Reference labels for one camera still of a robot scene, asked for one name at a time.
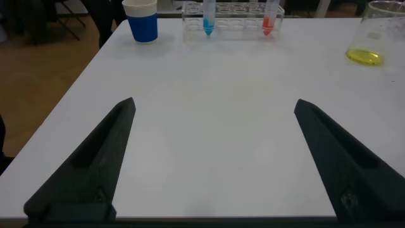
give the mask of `white wall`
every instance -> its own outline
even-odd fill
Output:
[[[68,0],[65,2],[65,4],[74,12],[74,13],[87,13],[86,8],[84,7],[84,5],[82,4],[82,2],[80,0]],[[65,9],[64,6],[62,6],[62,4],[57,3],[56,4],[56,11],[59,14],[63,14],[63,13],[69,13],[69,11],[67,11]]]

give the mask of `red liquid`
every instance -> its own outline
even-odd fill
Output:
[[[270,19],[270,16],[265,16],[263,18],[263,33],[264,35],[268,35],[273,31],[274,28],[274,20]]]

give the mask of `blue liquid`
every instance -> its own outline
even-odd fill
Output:
[[[208,19],[204,19],[202,25],[203,25],[204,31],[207,35],[211,35],[211,33],[213,33],[214,23],[210,24]]]

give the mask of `cup rim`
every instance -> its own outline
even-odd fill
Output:
[[[133,4],[136,1],[134,0],[124,0],[122,1],[123,6],[129,6],[129,7],[145,7],[145,6],[152,6],[158,2],[158,0],[151,0],[151,3],[149,4]]]
[[[405,2],[397,2],[397,1],[371,1],[368,3],[368,7],[370,7],[373,10],[377,10],[377,11],[381,11],[381,12],[385,12],[385,13],[392,13],[392,14],[397,14],[397,15],[405,15],[405,12],[397,12],[397,11],[391,11],[391,10],[387,10],[387,9],[380,9],[374,6],[374,4],[376,3],[389,3],[389,4],[399,4],[402,5],[402,7],[405,8]]]

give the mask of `chair leg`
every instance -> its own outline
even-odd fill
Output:
[[[86,28],[86,24],[78,16],[76,16],[74,12],[64,2],[61,2],[61,4],[69,11],[71,16],[74,16],[76,20],[78,20],[83,25],[83,27]]]
[[[58,19],[58,22],[62,25],[63,28],[65,28],[67,31],[71,33],[72,36],[76,38],[76,40],[80,40],[80,38],[72,31],[70,30],[60,19]]]

